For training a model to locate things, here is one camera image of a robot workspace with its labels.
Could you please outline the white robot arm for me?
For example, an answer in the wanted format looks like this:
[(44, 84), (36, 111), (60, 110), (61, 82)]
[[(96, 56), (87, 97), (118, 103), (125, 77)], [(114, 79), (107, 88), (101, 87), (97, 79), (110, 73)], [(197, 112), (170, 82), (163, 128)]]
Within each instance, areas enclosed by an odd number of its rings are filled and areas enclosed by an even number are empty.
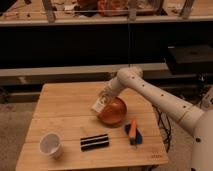
[(213, 110), (204, 111), (143, 79), (140, 67), (125, 67), (105, 86), (111, 97), (129, 88), (142, 95), (193, 137), (190, 171), (213, 171)]

